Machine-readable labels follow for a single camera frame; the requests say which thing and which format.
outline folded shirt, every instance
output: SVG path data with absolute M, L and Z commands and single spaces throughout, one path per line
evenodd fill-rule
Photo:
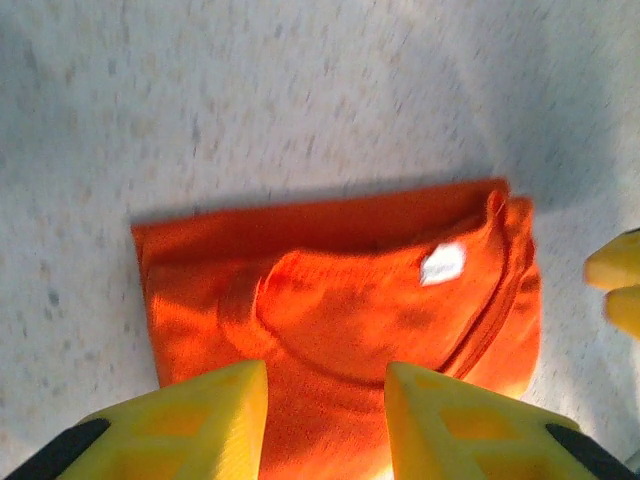
M 528 386 L 532 217 L 488 179 L 134 226 L 160 385 L 263 359 L 260 478 L 372 478 L 390 464 L 390 361 L 513 397 Z

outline speckled floor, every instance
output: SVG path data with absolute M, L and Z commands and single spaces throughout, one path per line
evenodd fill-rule
M 490 174 L 537 201 L 526 400 L 640 447 L 583 259 L 640 217 L 636 0 L 0 0 L 0 475 L 156 387 L 132 219 Z

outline yellow plastic part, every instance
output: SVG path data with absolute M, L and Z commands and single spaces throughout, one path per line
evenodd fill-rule
M 607 291 L 640 285 L 640 231 L 623 233 L 591 255 L 584 276 L 589 285 Z
M 60 480 L 258 478 L 267 372 L 255 360 L 97 412 L 109 429 Z
M 384 387 L 395 480 L 593 480 L 546 431 L 561 415 L 407 363 Z
M 640 340 L 640 285 L 609 292 L 605 313 L 609 322 Z
M 623 233 L 591 255 L 584 273 L 587 283 L 609 291 L 607 320 L 640 340 L 640 230 Z

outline orange t-shirt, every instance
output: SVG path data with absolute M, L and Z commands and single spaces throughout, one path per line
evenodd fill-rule
M 264 359 L 260 478 L 369 479 L 390 464 L 390 361 L 520 395 L 538 356 L 533 207 L 490 179 L 133 228 L 162 386 Z M 421 264 L 458 245 L 457 278 Z

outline white tag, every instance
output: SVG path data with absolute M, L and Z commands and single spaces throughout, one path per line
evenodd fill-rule
M 420 265 L 420 284 L 436 285 L 454 280 L 462 275 L 467 258 L 464 246 L 459 243 L 443 243 L 425 257 Z

